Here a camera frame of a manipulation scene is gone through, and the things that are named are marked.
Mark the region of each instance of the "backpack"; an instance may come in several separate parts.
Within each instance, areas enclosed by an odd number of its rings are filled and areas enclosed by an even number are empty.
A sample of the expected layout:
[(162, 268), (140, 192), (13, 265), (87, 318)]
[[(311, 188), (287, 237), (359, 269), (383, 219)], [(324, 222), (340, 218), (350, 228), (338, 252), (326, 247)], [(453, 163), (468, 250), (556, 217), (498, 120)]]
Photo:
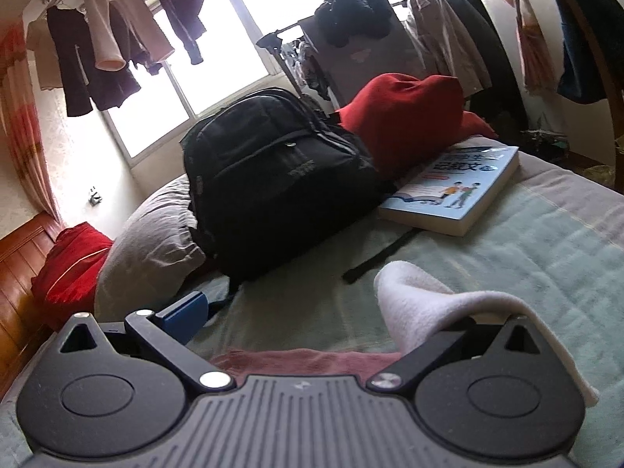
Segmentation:
[(182, 141), (193, 238), (239, 283), (278, 267), (374, 209), (383, 186), (357, 136), (283, 89), (197, 123)]

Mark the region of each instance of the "curtain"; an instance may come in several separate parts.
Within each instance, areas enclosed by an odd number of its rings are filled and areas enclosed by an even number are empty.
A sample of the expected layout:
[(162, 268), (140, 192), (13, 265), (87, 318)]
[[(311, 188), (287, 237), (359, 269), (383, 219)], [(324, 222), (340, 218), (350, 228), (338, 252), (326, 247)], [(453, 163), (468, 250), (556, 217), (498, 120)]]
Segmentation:
[(0, 43), (0, 82), (0, 125), (18, 178), (30, 202), (62, 224), (41, 145), (21, 21), (10, 26)]
[(529, 93), (553, 90), (555, 74), (542, 29), (529, 0), (505, 0), (516, 9), (524, 87)]

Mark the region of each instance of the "silver screw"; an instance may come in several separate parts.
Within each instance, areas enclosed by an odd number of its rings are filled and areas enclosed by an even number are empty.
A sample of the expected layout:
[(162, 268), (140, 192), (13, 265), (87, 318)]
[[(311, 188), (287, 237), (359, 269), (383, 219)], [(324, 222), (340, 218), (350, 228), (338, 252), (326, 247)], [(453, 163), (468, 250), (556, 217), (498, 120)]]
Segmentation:
[(199, 383), (208, 389), (219, 389), (230, 385), (232, 378), (223, 371), (210, 371), (199, 377)]
[(396, 389), (403, 380), (394, 373), (377, 373), (370, 381), (372, 385), (380, 389)]

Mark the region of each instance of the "white towel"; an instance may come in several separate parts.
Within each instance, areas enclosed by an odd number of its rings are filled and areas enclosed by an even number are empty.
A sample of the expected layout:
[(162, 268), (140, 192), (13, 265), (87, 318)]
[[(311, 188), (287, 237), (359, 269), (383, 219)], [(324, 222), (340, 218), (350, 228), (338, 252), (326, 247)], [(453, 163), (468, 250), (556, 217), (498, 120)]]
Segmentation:
[(598, 402), (598, 390), (579, 373), (566, 347), (537, 313), (521, 299), (504, 292), (453, 293), (436, 278), (409, 262), (386, 264), (375, 277), (375, 295), (392, 340), (405, 355), (438, 331), (466, 316), (522, 314), (531, 320), (563, 362), (583, 394), (585, 406)]

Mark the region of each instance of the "wooden headboard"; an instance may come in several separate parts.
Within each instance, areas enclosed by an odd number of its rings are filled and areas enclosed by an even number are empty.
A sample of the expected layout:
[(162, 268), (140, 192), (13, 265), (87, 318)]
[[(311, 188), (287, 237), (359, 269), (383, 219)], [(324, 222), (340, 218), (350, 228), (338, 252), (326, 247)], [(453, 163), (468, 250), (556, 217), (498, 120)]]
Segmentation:
[(0, 398), (52, 331), (30, 293), (61, 231), (45, 213), (0, 239)]

